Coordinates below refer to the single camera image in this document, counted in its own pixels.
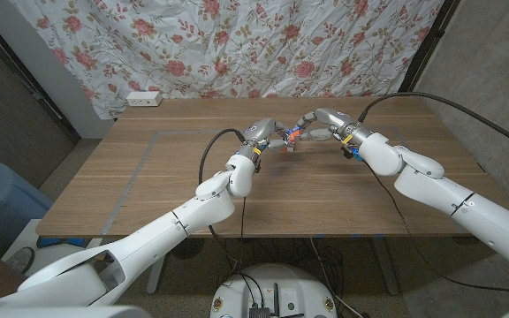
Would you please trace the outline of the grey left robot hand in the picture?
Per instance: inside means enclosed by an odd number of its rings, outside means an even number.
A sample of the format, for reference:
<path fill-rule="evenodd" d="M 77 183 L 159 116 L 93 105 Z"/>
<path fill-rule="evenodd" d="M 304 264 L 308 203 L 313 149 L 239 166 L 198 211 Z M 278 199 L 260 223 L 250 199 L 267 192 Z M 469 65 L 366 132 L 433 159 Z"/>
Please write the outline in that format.
<path fill-rule="evenodd" d="M 289 129 L 273 118 L 264 118 L 250 125 L 237 155 L 256 161 L 264 150 L 282 150 L 291 145 Z"/>

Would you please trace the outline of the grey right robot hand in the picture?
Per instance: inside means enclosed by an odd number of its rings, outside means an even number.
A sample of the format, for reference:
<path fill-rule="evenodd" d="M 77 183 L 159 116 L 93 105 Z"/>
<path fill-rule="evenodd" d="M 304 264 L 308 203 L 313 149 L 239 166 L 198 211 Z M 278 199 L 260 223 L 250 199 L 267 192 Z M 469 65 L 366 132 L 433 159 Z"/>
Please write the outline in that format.
<path fill-rule="evenodd" d="M 314 122 L 325 125 L 309 131 L 308 128 Z M 291 140 L 315 140 L 327 141 L 335 139 L 346 145 L 359 146 L 373 133 L 353 120 L 347 114 L 328 108 L 313 110 L 304 115 L 294 126 L 290 134 Z"/>

